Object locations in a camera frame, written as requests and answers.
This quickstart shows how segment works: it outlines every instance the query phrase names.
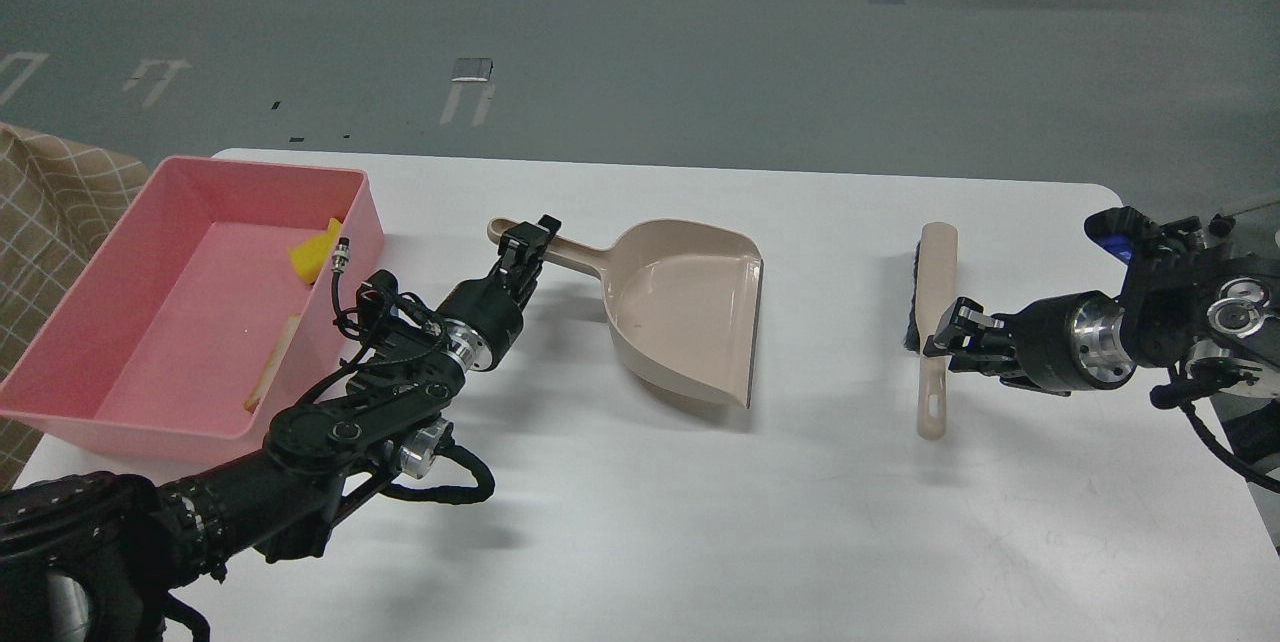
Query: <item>yellow sponge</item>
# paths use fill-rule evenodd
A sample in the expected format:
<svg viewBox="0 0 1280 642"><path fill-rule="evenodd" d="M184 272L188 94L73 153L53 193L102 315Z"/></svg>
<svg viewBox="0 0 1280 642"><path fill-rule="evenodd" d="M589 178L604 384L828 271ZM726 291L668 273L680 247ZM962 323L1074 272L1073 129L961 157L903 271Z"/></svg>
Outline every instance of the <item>yellow sponge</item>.
<svg viewBox="0 0 1280 642"><path fill-rule="evenodd" d="M324 262L329 258L329 249L333 249L339 229L342 229L342 223L329 217L329 228L325 231L302 242L301 246L289 247L289 262L293 263L293 272L297 272L298 278L302 278L307 285L315 285L316 278L320 278L320 270L324 269Z"/></svg>

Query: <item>pink plastic bin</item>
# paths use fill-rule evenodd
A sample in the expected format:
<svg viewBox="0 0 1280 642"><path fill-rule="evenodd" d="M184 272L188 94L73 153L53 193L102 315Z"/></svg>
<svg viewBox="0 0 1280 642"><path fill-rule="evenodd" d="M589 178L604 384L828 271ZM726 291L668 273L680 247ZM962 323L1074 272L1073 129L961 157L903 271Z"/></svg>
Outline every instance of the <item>pink plastic bin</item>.
<svg viewBox="0 0 1280 642"><path fill-rule="evenodd" d="M288 258L329 217L351 238L352 301L383 249L364 171L164 160L0 384L0 414L104 454L212 464L259 449L343 347L329 265L310 286Z"/></svg>

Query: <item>beige dustpan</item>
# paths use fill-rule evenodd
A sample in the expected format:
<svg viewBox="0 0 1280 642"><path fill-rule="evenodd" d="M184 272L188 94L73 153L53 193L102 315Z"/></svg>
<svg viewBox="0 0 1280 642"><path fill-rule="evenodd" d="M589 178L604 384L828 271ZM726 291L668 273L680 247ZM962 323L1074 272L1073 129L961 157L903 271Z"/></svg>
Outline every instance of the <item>beige dustpan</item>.
<svg viewBox="0 0 1280 642"><path fill-rule="evenodd" d="M494 219L490 240L512 226ZM609 249L557 237L547 260L600 279L613 347L631 372L677 395L749 405L764 262L748 237L654 219Z"/></svg>

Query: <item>brush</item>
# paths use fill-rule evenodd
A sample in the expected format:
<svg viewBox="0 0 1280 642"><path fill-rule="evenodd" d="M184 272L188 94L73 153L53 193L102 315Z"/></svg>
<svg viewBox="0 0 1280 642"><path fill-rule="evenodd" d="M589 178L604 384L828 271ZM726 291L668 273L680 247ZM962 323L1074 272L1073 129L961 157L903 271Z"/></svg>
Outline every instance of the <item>brush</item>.
<svg viewBox="0 0 1280 642"><path fill-rule="evenodd" d="M915 263L911 278L911 311L906 324L902 347L919 354L922 329L932 333L956 295L956 240L955 226L947 223L928 223L920 229L915 246ZM947 431L947 359L920 356L920 391L915 409L915 431L925 440L938 440Z"/></svg>

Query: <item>screw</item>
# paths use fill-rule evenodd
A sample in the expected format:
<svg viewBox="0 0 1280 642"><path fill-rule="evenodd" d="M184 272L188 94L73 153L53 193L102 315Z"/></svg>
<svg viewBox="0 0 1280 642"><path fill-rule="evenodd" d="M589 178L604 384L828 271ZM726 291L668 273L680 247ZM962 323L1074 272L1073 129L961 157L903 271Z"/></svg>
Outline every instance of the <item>screw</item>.
<svg viewBox="0 0 1280 642"><path fill-rule="evenodd" d="M1267 301L1267 288L1262 286L1257 279L1236 279L1222 290L1224 297L1251 301L1251 303L1265 304Z"/></svg>
<svg viewBox="0 0 1280 642"><path fill-rule="evenodd" d="M1242 304L1224 306L1217 313L1217 324L1228 329L1243 329L1249 324L1248 309Z"/></svg>
<svg viewBox="0 0 1280 642"><path fill-rule="evenodd" d="M343 419L343 422L333 425L333 428L330 428L329 431L329 436L334 437L334 440L351 441L360 437L361 432L362 430L360 428L360 425L357 425L356 422L348 422L348 419Z"/></svg>

